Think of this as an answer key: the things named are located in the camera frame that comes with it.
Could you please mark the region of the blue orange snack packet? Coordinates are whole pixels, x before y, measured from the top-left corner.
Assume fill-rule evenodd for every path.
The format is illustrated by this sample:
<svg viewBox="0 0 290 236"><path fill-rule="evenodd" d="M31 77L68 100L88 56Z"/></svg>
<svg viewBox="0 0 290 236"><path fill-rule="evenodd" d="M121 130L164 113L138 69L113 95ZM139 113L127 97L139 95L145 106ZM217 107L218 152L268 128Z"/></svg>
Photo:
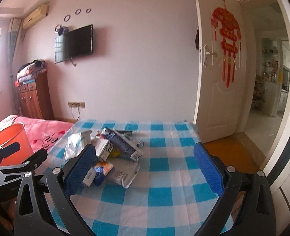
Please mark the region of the blue orange snack packet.
<svg viewBox="0 0 290 236"><path fill-rule="evenodd" d="M96 175L94 177L93 183L96 186L100 186L102 182L105 180L108 173L113 169L113 164L107 161L99 161L94 166L94 171Z"/></svg>

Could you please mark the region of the yellow wrapper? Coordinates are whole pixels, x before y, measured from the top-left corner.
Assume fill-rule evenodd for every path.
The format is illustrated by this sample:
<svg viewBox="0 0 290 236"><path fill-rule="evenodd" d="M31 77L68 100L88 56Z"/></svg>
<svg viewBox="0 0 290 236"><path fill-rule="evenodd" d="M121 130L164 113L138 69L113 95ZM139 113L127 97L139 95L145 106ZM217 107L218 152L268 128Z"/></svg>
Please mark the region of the yellow wrapper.
<svg viewBox="0 0 290 236"><path fill-rule="evenodd" d="M121 154L122 152L117 147L114 147L109 154L109 158L116 158L119 157Z"/></svg>

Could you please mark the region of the grey wet wipes pack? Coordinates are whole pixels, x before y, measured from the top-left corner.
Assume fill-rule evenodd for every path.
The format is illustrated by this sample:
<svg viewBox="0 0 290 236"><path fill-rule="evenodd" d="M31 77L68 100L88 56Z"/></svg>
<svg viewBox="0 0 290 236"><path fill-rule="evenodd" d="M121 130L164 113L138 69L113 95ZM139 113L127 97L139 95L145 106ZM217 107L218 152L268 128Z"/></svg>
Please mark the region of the grey wet wipes pack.
<svg viewBox="0 0 290 236"><path fill-rule="evenodd" d="M140 164L130 159L116 157L108 159L107 162L111 163L113 168L107 174L106 179L125 189L131 185L140 170Z"/></svg>

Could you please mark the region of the white Vinda tissue pack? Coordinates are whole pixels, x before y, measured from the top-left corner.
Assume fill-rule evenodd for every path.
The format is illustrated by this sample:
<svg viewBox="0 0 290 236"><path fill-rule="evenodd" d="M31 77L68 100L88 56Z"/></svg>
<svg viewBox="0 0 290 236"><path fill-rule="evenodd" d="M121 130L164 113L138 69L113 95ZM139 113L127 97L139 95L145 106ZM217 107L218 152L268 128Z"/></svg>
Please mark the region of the white Vinda tissue pack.
<svg viewBox="0 0 290 236"><path fill-rule="evenodd" d="M83 186L89 187L94 181L95 176L96 176L96 171L93 167L91 167L83 179Z"/></svg>

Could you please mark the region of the orange plastic bucket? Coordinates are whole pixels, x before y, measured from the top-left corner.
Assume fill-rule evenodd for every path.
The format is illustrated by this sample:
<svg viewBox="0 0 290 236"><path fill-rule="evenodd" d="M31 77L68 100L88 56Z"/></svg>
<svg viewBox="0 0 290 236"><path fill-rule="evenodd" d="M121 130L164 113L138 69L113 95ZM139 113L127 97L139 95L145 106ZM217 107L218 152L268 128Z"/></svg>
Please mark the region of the orange plastic bucket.
<svg viewBox="0 0 290 236"><path fill-rule="evenodd" d="M28 140L23 123L12 124L0 131L0 147L6 147L18 142L19 151L2 160L1 166L17 165L33 155L31 144Z"/></svg>

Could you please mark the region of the pink bed blanket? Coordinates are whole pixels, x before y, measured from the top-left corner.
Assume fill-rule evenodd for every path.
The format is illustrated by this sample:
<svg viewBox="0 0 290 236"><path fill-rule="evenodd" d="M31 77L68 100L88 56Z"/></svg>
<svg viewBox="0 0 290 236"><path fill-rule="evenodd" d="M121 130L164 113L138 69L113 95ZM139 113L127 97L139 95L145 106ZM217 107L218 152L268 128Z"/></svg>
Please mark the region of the pink bed blanket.
<svg viewBox="0 0 290 236"><path fill-rule="evenodd" d="M72 123L58 120L44 120L9 115L0 121L0 131L12 124L23 123L33 151L41 147L47 151L73 126Z"/></svg>

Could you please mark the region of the white small carton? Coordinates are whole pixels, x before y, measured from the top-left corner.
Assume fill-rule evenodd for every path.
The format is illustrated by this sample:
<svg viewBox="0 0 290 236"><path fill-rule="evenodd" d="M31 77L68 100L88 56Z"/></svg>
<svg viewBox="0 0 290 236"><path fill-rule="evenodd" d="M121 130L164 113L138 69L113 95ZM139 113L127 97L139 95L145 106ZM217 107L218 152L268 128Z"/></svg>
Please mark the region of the white small carton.
<svg viewBox="0 0 290 236"><path fill-rule="evenodd" d="M93 138L90 140L91 145L95 147L96 156L100 161L106 161L109 157L113 146L107 139Z"/></svg>

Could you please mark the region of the blue white checkered tablecloth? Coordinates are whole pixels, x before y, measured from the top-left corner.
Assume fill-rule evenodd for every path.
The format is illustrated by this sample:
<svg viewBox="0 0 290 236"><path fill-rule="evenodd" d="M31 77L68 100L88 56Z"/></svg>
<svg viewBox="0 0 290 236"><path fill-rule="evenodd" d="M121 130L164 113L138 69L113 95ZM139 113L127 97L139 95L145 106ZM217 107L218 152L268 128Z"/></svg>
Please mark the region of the blue white checkered tablecloth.
<svg viewBox="0 0 290 236"><path fill-rule="evenodd" d="M193 156L199 142L188 122L81 120L69 134L105 127L131 130L142 141L140 171L128 188L105 181L71 197L97 235L194 235L218 197Z"/></svg>

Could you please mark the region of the brown wooden cabinet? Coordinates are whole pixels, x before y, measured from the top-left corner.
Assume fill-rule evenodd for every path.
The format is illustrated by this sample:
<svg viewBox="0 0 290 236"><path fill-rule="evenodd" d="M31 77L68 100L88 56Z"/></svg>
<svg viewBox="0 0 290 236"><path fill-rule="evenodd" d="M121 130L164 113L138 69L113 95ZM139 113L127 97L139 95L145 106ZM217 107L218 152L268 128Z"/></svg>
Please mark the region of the brown wooden cabinet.
<svg viewBox="0 0 290 236"><path fill-rule="evenodd" d="M16 91L22 116L44 120L54 119L47 72L39 74L30 83L16 87Z"/></svg>

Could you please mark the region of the folded blankets stack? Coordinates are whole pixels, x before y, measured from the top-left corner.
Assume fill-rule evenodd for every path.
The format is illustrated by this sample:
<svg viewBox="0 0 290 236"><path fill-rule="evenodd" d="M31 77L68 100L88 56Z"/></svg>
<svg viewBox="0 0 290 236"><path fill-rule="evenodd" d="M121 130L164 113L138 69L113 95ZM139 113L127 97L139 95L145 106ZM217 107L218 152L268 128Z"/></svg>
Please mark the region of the folded blankets stack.
<svg viewBox="0 0 290 236"><path fill-rule="evenodd" d="M16 75L16 81L21 85L29 80L36 79L39 74L44 73L46 70L47 65L45 60L33 60L19 68Z"/></svg>

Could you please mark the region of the white door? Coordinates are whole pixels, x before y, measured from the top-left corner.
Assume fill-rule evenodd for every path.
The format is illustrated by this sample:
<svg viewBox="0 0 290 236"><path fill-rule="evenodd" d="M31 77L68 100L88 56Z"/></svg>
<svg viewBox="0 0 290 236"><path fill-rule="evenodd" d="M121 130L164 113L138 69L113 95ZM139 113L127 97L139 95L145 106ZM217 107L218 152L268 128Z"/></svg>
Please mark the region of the white door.
<svg viewBox="0 0 290 236"><path fill-rule="evenodd" d="M237 126L241 109L246 72L246 44L241 7L236 0L196 0L199 31L198 99L194 120L202 142L211 142L232 135ZM235 81L227 88L222 80L223 51L217 28L217 41L211 25L212 12L225 7L239 23L242 33L241 51L237 54ZM217 53L213 66L203 67L203 46L208 45Z"/></svg>

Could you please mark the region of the red Chinese knot decoration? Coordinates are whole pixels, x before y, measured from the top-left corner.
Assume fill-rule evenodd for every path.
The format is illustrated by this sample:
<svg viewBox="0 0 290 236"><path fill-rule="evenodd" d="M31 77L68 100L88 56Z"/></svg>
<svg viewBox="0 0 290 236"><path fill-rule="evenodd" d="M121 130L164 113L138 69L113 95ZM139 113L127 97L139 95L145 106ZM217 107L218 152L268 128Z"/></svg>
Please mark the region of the red Chinese knot decoration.
<svg viewBox="0 0 290 236"><path fill-rule="evenodd" d="M241 51L242 33L235 16L225 7L217 7L212 12L211 25L214 28L214 40L217 41L217 28L221 37L223 51L222 80L228 88L235 81L237 54Z"/></svg>

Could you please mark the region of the white air conditioner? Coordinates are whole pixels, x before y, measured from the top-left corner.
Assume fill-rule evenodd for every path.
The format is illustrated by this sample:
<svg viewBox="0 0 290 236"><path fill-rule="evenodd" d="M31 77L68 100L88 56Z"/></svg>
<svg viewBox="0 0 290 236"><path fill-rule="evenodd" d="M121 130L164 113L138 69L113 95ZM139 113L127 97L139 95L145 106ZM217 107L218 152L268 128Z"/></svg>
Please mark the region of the white air conditioner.
<svg viewBox="0 0 290 236"><path fill-rule="evenodd" d="M37 22L47 17L50 6L48 4L42 4L31 12L24 20L22 28L27 30Z"/></svg>

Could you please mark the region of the wall power outlet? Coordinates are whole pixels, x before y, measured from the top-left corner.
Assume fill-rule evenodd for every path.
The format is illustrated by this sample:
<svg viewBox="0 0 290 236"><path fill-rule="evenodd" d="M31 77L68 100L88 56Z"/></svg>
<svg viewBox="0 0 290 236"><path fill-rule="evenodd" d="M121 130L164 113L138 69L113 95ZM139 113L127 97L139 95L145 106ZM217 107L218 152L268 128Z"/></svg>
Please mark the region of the wall power outlet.
<svg viewBox="0 0 290 236"><path fill-rule="evenodd" d="M69 108L85 108L85 102L69 102Z"/></svg>

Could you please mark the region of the black wall television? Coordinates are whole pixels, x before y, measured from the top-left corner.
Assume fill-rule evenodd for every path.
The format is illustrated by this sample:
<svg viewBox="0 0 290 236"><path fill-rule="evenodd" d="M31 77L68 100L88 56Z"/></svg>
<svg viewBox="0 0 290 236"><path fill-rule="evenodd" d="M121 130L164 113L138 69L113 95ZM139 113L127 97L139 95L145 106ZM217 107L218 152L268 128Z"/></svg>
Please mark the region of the black wall television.
<svg viewBox="0 0 290 236"><path fill-rule="evenodd" d="M55 63L93 54L93 25L57 36L54 40Z"/></svg>

